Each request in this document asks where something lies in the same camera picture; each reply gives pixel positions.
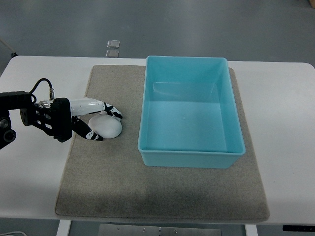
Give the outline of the black white robotic left hand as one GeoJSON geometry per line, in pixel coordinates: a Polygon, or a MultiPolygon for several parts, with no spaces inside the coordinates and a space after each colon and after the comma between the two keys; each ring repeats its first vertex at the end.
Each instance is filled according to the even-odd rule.
{"type": "Polygon", "coordinates": [[[120,122],[123,118],[114,106],[87,97],[74,100],[55,98],[52,102],[42,102],[48,102],[51,111],[50,118],[46,121],[48,129],[44,132],[59,142],[69,140],[73,132],[87,140],[102,141],[105,138],[92,131],[88,126],[89,120],[99,114],[112,116],[120,122]]]}

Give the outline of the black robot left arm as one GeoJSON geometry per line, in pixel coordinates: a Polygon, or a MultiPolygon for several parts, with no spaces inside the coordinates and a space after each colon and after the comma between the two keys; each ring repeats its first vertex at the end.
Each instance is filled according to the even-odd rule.
{"type": "Polygon", "coordinates": [[[54,99],[52,83],[47,78],[39,79],[29,91],[2,92],[0,94],[0,148],[12,143],[16,131],[12,129],[10,118],[11,110],[19,110],[22,123],[25,126],[35,126],[43,131],[47,130],[46,121],[50,118],[50,105],[48,102],[37,102],[35,90],[41,82],[46,81],[49,86],[49,101],[54,99]]]}

